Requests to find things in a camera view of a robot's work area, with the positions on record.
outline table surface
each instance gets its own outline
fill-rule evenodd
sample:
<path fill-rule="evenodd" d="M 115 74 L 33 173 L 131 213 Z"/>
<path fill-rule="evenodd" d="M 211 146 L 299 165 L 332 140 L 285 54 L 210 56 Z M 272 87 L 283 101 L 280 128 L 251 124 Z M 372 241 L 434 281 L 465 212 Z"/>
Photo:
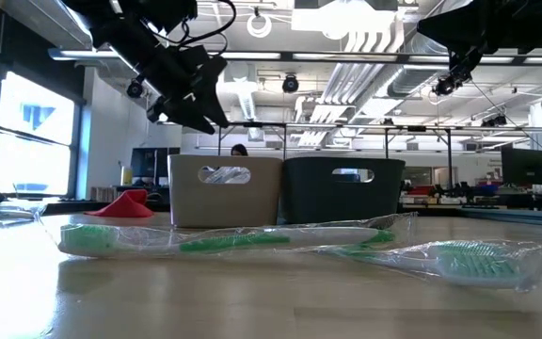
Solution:
<path fill-rule="evenodd" d="M 57 216 L 163 226 L 153 218 Z M 542 227 L 418 218 L 422 240 L 542 241 Z M 42 225 L 0 229 L 0 338 L 542 338 L 542 284 L 528 294 L 424 281 L 314 254 L 89 260 Z"/>

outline storage bin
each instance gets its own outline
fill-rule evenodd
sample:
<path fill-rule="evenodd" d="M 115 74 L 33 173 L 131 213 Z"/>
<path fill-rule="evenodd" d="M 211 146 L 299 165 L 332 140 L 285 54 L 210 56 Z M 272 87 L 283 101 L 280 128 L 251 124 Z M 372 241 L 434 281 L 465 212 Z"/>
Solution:
<path fill-rule="evenodd" d="M 396 213 L 405 161 L 300 157 L 283 164 L 281 211 L 289 223 L 359 220 Z M 335 170 L 370 170 L 373 179 Z"/>
<path fill-rule="evenodd" d="M 275 225 L 278 217 L 281 164 L 252 156 L 170 155 L 170 218 L 177 227 L 225 228 Z M 246 168 L 244 184 L 210 184 L 211 172 Z"/>

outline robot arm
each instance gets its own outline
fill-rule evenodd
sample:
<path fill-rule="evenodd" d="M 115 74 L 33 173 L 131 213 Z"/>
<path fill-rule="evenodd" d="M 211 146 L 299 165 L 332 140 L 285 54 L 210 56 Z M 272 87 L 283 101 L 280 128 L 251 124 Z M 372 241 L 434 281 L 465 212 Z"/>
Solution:
<path fill-rule="evenodd" d="M 118 0 L 117 6 L 110 0 L 57 1 L 90 34 L 94 48 L 108 43 L 138 74 L 127 90 L 129 96 L 139 97 L 144 81 L 161 94 L 148 108 L 150 121 L 159 121 L 164 113 L 168 121 L 208 134 L 215 128 L 205 118 L 224 128 L 229 125 L 215 86 L 227 61 L 209 56 L 201 45 L 186 46 L 202 37 L 165 47 L 149 28 L 170 32 L 196 18 L 196 0 Z M 234 8 L 229 0 L 224 2 Z"/>

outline dark gray storage bin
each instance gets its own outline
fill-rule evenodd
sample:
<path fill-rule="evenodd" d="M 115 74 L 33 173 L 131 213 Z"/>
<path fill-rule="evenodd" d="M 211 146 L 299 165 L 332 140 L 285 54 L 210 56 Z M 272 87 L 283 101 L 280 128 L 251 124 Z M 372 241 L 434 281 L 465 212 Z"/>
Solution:
<path fill-rule="evenodd" d="M 289 223 L 360 220 L 396 213 L 405 161 L 301 157 L 283 164 L 282 214 Z M 337 169 L 370 170 L 373 180 Z"/>

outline toothbrush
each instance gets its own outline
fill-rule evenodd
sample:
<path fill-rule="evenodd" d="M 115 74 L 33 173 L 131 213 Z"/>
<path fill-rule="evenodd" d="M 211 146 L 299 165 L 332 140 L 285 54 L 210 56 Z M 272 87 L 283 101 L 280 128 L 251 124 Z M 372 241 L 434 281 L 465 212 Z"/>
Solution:
<path fill-rule="evenodd" d="M 520 249 L 480 241 L 445 241 L 401 250 L 355 246 L 329 252 L 372 264 L 439 275 L 460 285 L 517 288 L 541 270 L 538 249 L 541 247 Z M 422 258 L 411 254 L 421 254 Z"/>
<path fill-rule="evenodd" d="M 166 256 L 179 253 L 211 253 L 225 250 L 298 249 L 324 245 L 369 244 L 387 242 L 394 234 L 356 227 L 327 227 L 308 229 L 257 229 L 253 234 L 236 234 L 164 245 L 135 245 L 121 240 L 122 231 L 160 232 L 138 228 L 103 225 L 67 225 L 61 229 L 58 248 L 68 254 L 111 257 L 131 255 Z"/>

